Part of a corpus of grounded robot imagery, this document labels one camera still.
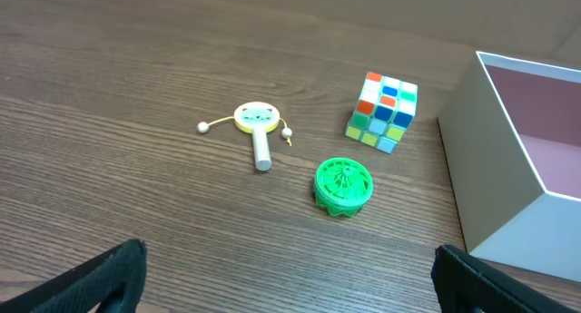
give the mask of wood grain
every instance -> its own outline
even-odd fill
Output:
[[[463,242],[435,117],[473,47],[242,0],[6,3],[0,300],[139,237],[153,311],[438,311],[433,250]],[[342,135],[368,70],[420,85],[392,156]],[[266,174],[230,123],[195,132],[258,100],[295,134],[269,136]],[[333,156],[374,178],[353,219],[313,206]],[[577,284],[523,276],[581,308]]]

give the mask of white sticker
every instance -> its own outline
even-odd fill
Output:
[[[381,90],[381,83],[366,79],[363,84],[363,89],[370,89],[379,92],[379,90]]]
[[[398,90],[400,81],[395,78],[383,76],[383,84]]]
[[[410,92],[410,93],[417,93],[418,86],[412,83],[402,82],[401,83],[401,91]]]
[[[361,90],[361,95],[359,96],[360,100],[365,100],[370,103],[377,103],[379,98],[379,91],[374,91],[370,89],[363,89]]]
[[[400,100],[398,111],[403,112],[403,113],[407,113],[410,115],[415,115],[416,114],[416,104],[411,102],[411,101]]]

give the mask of blue sticker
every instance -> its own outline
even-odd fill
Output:
[[[396,148],[396,145],[397,143],[395,141],[388,140],[385,137],[381,137],[381,139],[379,139],[378,149],[384,151],[385,153],[391,154],[393,152],[393,149]]]
[[[398,96],[398,90],[389,86],[383,86],[383,93],[391,96]]]
[[[412,115],[403,112],[398,112],[396,113],[395,118],[393,118],[393,123],[397,124],[397,126],[408,128],[413,118],[414,116]]]
[[[368,127],[368,131],[375,132],[378,135],[382,135],[385,132],[385,129],[388,127],[387,122],[383,122],[381,120],[372,119],[371,124]]]
[[[378,106],[378,108],[375,111],[375,118],[380,119],[384,122],[388,122],[389,119],[391,119],[391,114],[393,114],[393,110],[383,106]]]

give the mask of white box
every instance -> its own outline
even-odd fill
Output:
[[[581,71],[476,52],[438,121],[469,253],[581,281]]]

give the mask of green 3d printed object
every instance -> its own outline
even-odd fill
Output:
[[[347,158],[323,162],[315,174],[313,185],[317,207],[327,209],[330,216],[354,216],[373,193],[371,175],[360,163]]]

